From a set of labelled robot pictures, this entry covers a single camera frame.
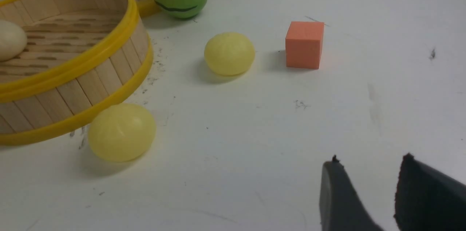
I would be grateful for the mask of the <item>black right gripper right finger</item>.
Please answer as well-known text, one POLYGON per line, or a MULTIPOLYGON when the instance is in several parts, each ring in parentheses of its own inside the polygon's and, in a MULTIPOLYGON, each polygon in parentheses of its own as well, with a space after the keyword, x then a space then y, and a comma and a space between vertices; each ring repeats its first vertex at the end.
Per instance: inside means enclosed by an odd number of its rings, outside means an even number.
POLYGON ((464 231, 465 184, 408 153, 398 174, 394 218, 401 231, 464 231))

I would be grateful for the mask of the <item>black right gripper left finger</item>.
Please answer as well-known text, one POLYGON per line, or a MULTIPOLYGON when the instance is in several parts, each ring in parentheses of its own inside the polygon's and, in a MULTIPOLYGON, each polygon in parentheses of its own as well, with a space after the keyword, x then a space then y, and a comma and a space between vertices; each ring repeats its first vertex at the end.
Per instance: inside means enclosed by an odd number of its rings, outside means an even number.
POLYGON ((323 231, 382 231, 366 211, 336 155, 322 166, 319 196, 323 231))

